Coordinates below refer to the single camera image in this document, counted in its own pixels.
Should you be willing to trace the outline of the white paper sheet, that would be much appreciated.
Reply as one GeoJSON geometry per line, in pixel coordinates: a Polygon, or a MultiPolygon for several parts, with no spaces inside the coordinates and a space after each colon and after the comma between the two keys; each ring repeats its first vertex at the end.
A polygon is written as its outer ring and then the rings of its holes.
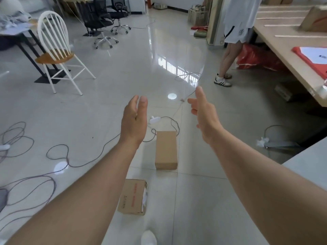
{"type": "Polygon", "coordinates": [[[313,64],[327,65],[327,47],[300,47],[300,52],[313,64]]]}

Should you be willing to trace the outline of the long light wooden table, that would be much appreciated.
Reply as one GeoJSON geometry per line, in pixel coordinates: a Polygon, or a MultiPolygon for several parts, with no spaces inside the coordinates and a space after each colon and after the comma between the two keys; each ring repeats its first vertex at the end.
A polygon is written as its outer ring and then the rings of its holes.
{"type": "Polygon", "coordinates": [[[327,47],[327,33],[304,32],[299,26],[314,4],[260,5],[254,31],[278,56],[297,80],[322,107],[327,107],[324,80],[300,59],[294,47],[327,47]]]}

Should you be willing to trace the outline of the small flat carton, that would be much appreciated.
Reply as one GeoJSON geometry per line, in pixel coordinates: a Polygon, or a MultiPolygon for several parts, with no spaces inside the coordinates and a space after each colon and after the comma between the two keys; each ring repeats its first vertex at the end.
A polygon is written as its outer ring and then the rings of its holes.
{"type": "Polygon", "coordinates": [[[279,83],[274,88],[275,92],[281,96],[286,102],[293,101],[293,93],[282,83],[279,83]]]}

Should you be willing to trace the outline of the red plastic bag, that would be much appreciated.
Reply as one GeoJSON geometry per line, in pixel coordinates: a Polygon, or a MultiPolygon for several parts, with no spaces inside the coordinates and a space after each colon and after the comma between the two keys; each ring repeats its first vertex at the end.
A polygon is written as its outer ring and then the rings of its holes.
{"type": "Polygon", "coordinates": [[[288,71],[288,68],[273,51],[247,43],[243,44],[242,51],[235,59],[235,68],[238,70],[263,68],[280,72],[288,71]]]}

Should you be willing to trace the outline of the person's right forearm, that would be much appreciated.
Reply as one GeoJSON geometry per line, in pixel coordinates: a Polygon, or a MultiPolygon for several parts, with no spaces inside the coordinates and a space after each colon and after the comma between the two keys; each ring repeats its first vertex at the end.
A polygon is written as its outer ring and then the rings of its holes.
{"type": "Polygon", "coordinates": [[[327,245],[327,191],[221,127],[206,141],[270,245],[327,245]]]}

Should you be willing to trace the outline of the plain brown cardboard box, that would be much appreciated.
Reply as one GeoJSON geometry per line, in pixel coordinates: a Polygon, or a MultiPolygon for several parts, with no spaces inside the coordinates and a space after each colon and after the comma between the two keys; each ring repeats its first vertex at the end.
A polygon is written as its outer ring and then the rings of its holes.
{"type": "Polygon", "coordinates": [[[158,131],[156,139],[156,170],[176,170],[178,167],[177,132],[158,131]]]}

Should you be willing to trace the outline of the grey white table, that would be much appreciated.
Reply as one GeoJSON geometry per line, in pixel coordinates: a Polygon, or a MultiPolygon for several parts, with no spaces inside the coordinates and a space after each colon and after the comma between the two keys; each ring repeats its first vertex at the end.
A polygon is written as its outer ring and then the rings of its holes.
{"type": "Polygon", "coordinates": [[[283,166],[327,191],[327,137],[292,157],[283,166]]]}

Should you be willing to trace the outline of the cardboard box with red print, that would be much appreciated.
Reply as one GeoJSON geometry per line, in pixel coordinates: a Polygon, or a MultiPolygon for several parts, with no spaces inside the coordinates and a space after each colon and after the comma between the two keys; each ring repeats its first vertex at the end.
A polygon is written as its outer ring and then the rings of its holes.
{"type": "Polygon", "coordinates": [[[327,5],[313,6],[299,26],[305,32],[327,32],[327,5]]]}

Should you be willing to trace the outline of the pile of grey cloth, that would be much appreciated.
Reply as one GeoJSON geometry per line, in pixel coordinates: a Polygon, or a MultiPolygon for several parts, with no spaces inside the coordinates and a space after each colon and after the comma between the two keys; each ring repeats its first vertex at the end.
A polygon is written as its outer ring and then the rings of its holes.
{"type": "Polygon", "coordinates": [[[31,20],[20,0],[0,0],[0,31],[31,20]]]}

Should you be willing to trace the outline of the person's left forearm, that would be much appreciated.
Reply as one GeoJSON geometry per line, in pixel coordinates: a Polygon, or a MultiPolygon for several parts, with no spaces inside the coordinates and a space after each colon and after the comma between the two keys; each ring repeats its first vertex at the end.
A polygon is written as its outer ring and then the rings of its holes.
{"type": "Polygon", "coordinates": [[[5,245],[101,245],[142,138],[125,137],[5,245]]]}

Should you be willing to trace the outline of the printed cardboard box with tape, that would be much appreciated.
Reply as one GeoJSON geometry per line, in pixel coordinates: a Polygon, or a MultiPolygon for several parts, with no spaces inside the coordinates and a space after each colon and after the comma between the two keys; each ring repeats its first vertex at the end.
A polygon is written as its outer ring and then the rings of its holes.
{"type": "Polygon", "coordinates": [[[147,182],[138,179],[126,179],[117,211],[123,214],[145,215],[147,204],[147,182]]]}

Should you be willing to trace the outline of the person's left hand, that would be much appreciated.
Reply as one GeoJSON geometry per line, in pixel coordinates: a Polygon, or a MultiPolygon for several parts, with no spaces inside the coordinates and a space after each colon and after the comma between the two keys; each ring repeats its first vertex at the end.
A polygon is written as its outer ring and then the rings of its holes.
{"type": "Polygon", "coordinates": [[[147,118],[139,118],[139,96],[135,95],[125,106],[121,121],[119,142],[137,150],[146,135],[147,118]]]}

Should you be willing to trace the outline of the black mesh office chair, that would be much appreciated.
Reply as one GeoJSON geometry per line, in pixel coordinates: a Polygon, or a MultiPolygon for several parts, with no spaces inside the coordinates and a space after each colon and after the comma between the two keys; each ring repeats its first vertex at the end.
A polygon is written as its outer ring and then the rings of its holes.
{"type": "Polygon", "coordinates": [[[113,20],[118,21],[118,25],[113,26],[111,28],[110,32],[117,35],[118,32],[121,29],[123,29],[123,30],[125,30],[125,33],[128,34],[129,31],[131,30],[131,27],[129,27],[126,24],[121,24],[121,19],[127,18],[129,16],[128,7],[126,6],[125,0],[111,0],[111,5],[107,6],[107,8],[112,10],[112,11],[108,11],[111,18],[113,20]]]}
{"type": "Polygon", "coordinates": [[[115,43],[119,41],[114,37],[107,37],[103,31],[103,28],[113,25],[113,20],[107,12],[106,0],[79,1],[79,9],[84,25],[88,29],[99,31],[101,34],[101,36],[94,41],[95,49],[98,49],[103,43],[107,44],[109,48],[112,49],[111,40],[114,40],[115,43]]]}

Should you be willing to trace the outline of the person's right hand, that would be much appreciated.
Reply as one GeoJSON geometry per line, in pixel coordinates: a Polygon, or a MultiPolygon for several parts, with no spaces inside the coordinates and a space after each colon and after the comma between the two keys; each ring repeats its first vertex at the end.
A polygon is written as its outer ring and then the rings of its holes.
{"type": "Polygon", "coordinates": [[[212,103],[208,102],[201,86],[197,86],[195,89],[195,96],[198,99],[197,128],[201,130],[203,140],[211,147],[216,147],[224,131],[216,108],[212,103]]]}

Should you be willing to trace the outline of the grey metal table foot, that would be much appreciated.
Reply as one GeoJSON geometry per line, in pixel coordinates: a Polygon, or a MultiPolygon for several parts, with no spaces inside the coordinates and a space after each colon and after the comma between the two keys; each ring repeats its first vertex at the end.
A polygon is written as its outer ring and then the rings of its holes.
{"type": "Polygon", "coordinates": [[[299,144],[294,141],[268,141],[264,143],[264,148],[302,148],[299,144]]]}

